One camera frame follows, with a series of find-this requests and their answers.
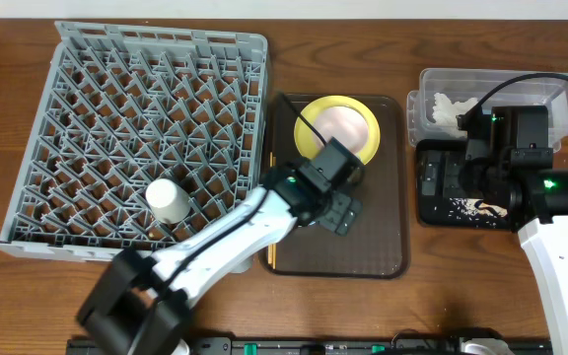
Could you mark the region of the white tissue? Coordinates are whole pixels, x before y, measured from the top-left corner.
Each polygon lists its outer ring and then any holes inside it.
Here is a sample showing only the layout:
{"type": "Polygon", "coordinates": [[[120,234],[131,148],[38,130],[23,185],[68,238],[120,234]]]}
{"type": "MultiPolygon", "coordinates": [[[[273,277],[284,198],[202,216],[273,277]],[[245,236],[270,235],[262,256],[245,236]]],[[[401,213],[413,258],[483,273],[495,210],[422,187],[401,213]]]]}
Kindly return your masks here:
{"type": "Polygon", "coordinates": [[[465,102],[452,102],[445,94],[434,95],[432,118],[435,125],[454,138],[465,138],[467,132],[459,130],[457,116],[467,113],[477,103],[477,98],[470,98],[465,102]]]}

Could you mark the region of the food scraps pile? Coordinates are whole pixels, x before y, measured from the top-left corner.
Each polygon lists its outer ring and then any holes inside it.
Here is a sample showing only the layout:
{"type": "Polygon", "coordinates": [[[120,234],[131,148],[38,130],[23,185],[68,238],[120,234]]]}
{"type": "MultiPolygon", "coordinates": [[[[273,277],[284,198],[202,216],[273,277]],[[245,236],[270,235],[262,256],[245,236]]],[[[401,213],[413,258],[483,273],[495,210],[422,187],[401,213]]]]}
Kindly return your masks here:
{"type": "Polygon", "coordinates": [[[483,218],[505,218],[508,211],[502,207],[485,203],[482,199],[475,198],[451,198],[449,217],[467,218],[475,220],[483,218]]]}

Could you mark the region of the white pink bowl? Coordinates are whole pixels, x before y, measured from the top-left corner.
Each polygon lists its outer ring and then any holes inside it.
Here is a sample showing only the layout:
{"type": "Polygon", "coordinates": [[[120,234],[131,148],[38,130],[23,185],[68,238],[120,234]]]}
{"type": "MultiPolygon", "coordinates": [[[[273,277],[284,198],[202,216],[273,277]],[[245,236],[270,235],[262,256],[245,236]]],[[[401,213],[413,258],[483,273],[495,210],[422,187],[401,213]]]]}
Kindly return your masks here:
{"type": "Polygon", "coordinates": [[[362,150],[369,138],[369,126],[363,115],[348,106],[332,106],[321,111],[314,128],[325,142],[335,138],[352,153],[362,150]]]}

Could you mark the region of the wooden chopstick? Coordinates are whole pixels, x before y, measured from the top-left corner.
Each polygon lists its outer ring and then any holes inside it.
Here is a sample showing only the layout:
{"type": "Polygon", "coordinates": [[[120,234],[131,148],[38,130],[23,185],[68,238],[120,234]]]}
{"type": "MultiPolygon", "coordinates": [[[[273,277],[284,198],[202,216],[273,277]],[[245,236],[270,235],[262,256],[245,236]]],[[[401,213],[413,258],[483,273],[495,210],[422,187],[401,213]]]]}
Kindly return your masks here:
{"type": "Polygon", "coordinates": [[[273,264],[272,264],[272,266],[269,265],[272,270],[274,270],[274,269],[276,268],[276,248],[277,248],[277,244],[274,244],[274,249],[273,249],[273,264]]]}
{"type": "MultiPolygon", "coordinates": [[[[268,158],[268,166],[269,166],[269,168],[271,168],[274,165],[275,165],[275,158],[274,158],[273,152],[270,152],[269,158],[268,158]]],[[[266,252],[267,264],[271,265],[271,266],[273,264],[273,249],[274,249],[274,244],[271,244],[267,247],[267,252],[266,252]]]]}

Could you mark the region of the white cup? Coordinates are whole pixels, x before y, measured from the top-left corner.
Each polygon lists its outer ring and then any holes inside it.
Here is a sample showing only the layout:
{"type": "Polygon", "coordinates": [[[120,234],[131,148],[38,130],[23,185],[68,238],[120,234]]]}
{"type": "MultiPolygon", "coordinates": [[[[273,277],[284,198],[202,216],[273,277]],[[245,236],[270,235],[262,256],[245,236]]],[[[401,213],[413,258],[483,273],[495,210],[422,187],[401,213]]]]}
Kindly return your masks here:
{"type": "Polygon", "coordinates": [[[145,198],[155,219],[164,224],[181,222],[190,212],[189,195],[168,178],[151,182],[145,198]]]}

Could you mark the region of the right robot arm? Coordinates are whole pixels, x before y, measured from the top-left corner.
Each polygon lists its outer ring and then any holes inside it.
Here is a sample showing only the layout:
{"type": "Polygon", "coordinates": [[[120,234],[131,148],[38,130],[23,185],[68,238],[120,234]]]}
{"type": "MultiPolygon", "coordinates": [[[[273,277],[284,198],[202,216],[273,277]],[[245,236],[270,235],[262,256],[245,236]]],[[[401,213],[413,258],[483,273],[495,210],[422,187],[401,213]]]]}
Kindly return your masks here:
{"type": "Polygon", "coordinates": [[[416,146],[418,215],[429,225],[509,230],[525,252],[552,350],[568,354],[568,171],[553,167],[545,106],[461,118],[464,141],[416,146]]]}

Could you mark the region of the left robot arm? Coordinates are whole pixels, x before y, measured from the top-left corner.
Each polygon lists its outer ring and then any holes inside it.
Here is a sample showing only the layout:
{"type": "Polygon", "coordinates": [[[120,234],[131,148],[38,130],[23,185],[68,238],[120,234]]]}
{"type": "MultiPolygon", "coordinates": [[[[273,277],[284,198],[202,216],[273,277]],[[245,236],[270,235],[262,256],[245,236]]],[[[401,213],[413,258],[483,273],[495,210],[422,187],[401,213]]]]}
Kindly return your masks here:
{"type": "Polygon", "coordinates": [[[300,158],[274,167],[230,214],[189,240],[142,256],[121,251],[76,320],[105,354],[175,354],[193,308],[254,253],[326,212],[364,171],[358,159],[300,158]]]}

